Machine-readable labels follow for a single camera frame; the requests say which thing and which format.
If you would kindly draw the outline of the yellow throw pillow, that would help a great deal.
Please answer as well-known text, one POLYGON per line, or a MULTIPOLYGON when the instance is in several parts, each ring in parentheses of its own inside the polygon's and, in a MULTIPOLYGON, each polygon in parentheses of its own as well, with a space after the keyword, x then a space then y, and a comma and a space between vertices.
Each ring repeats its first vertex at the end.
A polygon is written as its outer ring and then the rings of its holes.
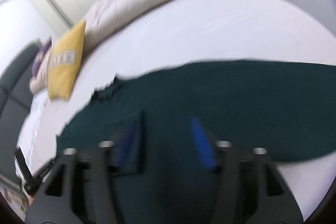
POLYGON ((48 94, 49 99, 69 99, 81 67, 86 21, 74 25, 51 51, 48 94))

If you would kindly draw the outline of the dark green knit sweater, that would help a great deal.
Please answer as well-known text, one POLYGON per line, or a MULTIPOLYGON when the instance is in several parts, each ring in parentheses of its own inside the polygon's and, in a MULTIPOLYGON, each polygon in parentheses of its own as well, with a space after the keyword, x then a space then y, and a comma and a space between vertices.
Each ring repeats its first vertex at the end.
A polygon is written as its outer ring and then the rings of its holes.
POLYGON ((264 147, 278 162, 310 160, 335 151, 335 67, 270 61, 183 65, 137 79, 114 79, 57 138, 57 152, 112 140, 122 121, 143 112, 141 173, 116 174, 125 223, 209 223, 220 168, 201 165, 191 132, 198 118, 215 141, 264 147))

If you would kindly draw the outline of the white bed sheet mattress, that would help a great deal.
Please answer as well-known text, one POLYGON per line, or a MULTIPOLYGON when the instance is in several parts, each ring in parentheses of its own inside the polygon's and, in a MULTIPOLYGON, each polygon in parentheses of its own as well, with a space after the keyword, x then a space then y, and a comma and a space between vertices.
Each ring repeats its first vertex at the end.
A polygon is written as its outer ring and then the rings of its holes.
MULTIPOLYGON (((81 66, 70 100, 51 101, 40 123, 31 168, 56 164, 27 223, 125 223, 110 175, 114 141, 57 152, 57 138, 114 79, 216 61, 270 61, 335 67, 335 37, 282 0, 172 0, 105 39, 81 66)), ((264 147, 219 140, 222 164, 209 223, 304 223, 335 184, 335 151, 310 160, 275 161, 264 147)))

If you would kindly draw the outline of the dark grey headboard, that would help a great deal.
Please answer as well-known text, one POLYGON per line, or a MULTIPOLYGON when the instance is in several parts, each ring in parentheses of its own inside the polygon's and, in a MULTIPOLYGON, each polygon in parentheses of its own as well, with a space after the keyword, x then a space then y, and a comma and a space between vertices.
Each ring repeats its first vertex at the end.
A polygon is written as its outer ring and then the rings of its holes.
POLYGON ((33 100, 29 86, 38 50, 37 44, 30 44, 1 75, 1 182, 14 188, 21 186, 15 173, 14 151, 33 100))

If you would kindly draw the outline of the purple pillow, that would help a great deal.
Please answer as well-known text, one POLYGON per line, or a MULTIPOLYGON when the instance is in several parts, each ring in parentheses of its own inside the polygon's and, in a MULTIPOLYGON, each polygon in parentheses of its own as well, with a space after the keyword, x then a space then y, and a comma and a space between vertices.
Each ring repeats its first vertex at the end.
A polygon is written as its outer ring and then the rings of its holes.
POLYGON ((31 69, 31 73, 33 77, 37 76, 38 70, 41 66, 41 63, 43 61, 43 58, 46 54, 46 52, 50 49, 52 45, 52 37, 50 36, 46 42, 44 44, 41 45, 41 47, 39 48, 35 58, 34 58, 34 62, 33 62, 33 66, 31 69))

